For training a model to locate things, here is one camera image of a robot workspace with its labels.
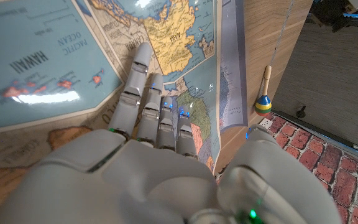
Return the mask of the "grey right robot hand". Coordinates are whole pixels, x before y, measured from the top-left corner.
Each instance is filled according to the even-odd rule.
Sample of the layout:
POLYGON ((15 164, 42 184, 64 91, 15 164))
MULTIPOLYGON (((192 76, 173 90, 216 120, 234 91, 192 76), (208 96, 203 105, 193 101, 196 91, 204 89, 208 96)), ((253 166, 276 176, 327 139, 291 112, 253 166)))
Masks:
POLYGON ((139 45, 107 129, 42 159, 0 206, 0 223, 340 223, 322 183, 259 124, 216 180, 198 160, 190 111, 172 109, 139 45))

